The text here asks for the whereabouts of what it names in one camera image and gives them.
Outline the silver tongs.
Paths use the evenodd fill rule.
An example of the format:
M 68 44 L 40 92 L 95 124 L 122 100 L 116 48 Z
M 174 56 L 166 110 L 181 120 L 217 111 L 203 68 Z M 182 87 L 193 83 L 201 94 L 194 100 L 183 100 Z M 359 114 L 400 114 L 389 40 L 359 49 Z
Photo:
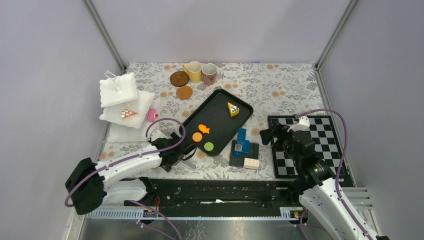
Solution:
M 182 163 L 185 164 L 187 167 L 191 168 L 192 170 L 196 169 L 196 165 L 192 162 L 191 159 L 183 160 Z

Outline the orange round biscuit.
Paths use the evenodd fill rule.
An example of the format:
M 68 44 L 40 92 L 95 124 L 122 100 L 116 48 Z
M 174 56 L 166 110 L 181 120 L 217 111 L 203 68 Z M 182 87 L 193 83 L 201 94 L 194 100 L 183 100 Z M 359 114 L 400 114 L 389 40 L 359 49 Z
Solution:
M 203 139 L 203 135 L 202 135 L 202 133 L 200 133 L 200 132 L 195 132 L 195 133 L 192 135 L 192 140 L 193 140 L 195 143 L 199 143 L 199 142 L 201 142 L 201 141 L 202 141 L 202 139 Z

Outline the pink square cake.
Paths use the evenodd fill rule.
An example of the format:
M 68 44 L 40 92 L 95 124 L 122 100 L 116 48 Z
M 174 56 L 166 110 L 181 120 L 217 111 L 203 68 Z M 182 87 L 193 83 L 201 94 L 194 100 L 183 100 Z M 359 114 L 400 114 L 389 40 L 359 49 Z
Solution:
M 155 108 L 150 108 L 147 112 L 146 120 L 149 123 L 155 122 L 159 117 L 158 111 Z

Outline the orange fish biscuit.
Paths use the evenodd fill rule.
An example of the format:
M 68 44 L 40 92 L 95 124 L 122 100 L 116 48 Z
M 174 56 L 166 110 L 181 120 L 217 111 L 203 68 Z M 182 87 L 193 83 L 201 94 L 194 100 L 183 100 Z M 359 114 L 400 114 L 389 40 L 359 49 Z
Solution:
M 204 124 L 199 124 L 198 125 L 198 130 L 202 133 L 202 134 L 210 134 L 210 128 L 207 127 Z

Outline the yellow cake slice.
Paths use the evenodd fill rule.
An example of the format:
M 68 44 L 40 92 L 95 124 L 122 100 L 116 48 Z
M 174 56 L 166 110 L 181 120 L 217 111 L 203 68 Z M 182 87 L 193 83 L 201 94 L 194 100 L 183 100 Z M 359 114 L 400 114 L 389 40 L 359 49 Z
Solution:
M 240 113 L 240 108 L 230 102 L 227 103 L 227 107 L 228 107 L 230 117 L 235 117 L 236 115 Z

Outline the white strawberry cake slice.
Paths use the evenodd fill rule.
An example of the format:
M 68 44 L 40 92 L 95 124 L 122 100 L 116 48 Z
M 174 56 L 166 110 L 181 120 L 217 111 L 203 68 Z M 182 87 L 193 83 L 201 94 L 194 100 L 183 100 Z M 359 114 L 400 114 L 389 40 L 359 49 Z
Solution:
M 139 117 L 140 117 L 140 114 L 138 112 L 135 112 L 126 108 L 124 108 L 121 111 L 121 119 L 125 122 L 138 119 Z

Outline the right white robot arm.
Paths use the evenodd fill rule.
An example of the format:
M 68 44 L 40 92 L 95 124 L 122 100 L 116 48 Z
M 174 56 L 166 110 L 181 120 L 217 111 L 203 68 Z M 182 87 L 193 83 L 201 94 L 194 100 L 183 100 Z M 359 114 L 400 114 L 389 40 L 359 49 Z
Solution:
M 334 240 L 387 240 L 367 224 L 341 190 L 336 175 L 315 151 L 309 126 L 309 119 L 301 117 L 292 126 L 274 123 L 259 133 L 263 145 L 271 144 L 294 163 L 298 179 L 289 184 L 287 201 L 309 210 Z

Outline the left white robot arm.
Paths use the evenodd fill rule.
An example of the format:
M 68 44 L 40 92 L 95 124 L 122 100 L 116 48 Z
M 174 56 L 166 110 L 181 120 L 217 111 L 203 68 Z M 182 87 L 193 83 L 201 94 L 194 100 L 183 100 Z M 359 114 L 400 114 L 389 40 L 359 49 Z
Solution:
M 78 215 L 93 212 L 101 205 L 124 201 L 139 201 L 148 206 L 155 200 L 155 192 L 143 180 L 128 180 L 140 171 L 162 168 L 169 172 L 180 161 L 191 158 L 196 145 L 175 132 L 166 137 L 156 129 L 147 137 L 143 149 L 109 161 L 93 162 L 82 159 L 65 182 L 68 196 L 65 205 Z

